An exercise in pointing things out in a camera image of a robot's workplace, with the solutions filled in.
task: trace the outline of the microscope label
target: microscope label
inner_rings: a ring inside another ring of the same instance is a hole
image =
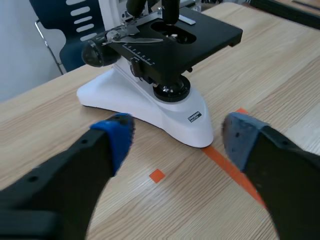
[[[151,62],[150,58],[146,59],[146,55],[141,55],[141,52],[136,52],[136,49],[132,49],[132,46],[128,46],[128,44],[123,44],[122,47],[124,47],[125,49],[127,49],[130,53],[132,53],[133,55],[135,55],[138,59],[140,59],[141,61],[145,62],[146,64],[148,64],[149,66],[155,65],[155,62]]]
[[[196,113],[194,113],[190,117],[188,117],[188,119],[192,123],[193,121],[197,120],[201,116],[202,116],[202,114],[199,111],[197,111]]]

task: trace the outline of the white wall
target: white wall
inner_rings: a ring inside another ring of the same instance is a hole
[[[29,0],[0,0],[0,102],[61,75],[35,27],[37,19]],[[59,57],[63,33],[41,29]]]

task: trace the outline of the white microscope base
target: white microscope base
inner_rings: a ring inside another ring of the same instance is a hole
[[[112,68],[83,85],[77,91],[80,103],[129,113],[192,147],[204,148],[212,143],[214,133],[209,111],[196,89],[191,87],[182,101],[164,102],[154,96],[151,84],[140,80],[132,82],[124,75]]]

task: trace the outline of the blue gripper pad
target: blue gripper pad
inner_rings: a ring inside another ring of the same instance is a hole
[[[112,174],[115,176],[133,142],[134,118],[126,113],[117,113],[109,119],[93,124],[90,128],[103,130],[108,134],[112,149]]]
[[[260,130],[265,126],[268,124],[240,112],[226,116],[222,126],[224,149],[240,171],[244,170]]]

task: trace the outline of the chair leg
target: chair leg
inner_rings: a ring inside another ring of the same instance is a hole
[[[49,52],[50,52],[50,54],[51,54],[51,56],[52,56],[52,58],[53,58],[53,60],[54,60],[54,62],[55,62],[55,64],[56,64],[56,66],[58,67],[61,75],[63,75],[64,73],[62,72],[62,69],[61,69],[61,67],[60,67],[60,65],[61,65],[62,63],[61,63],[61,62],[59,63],[59,62],[57,61],[54,53],[52,52],[50,46],[49,46],[48,43],[47,43],[47,40],[45,39],[44,35],[42,34],[42,32],[41,32],[41,30],[40,30],[40,28],[39,28],[39,25],[38,25],[39,23],[40,23],[39,20],[35,21],[35,23],[34,23],[34,24],[35,24],[35,27],[36,27],[36,29],[38,30],[40,36],[42,37],[42,39],[43,39],[43,41],[44,41],[44,44],[45,44],[46,47],[48,48],[48,50],[49,50]]]

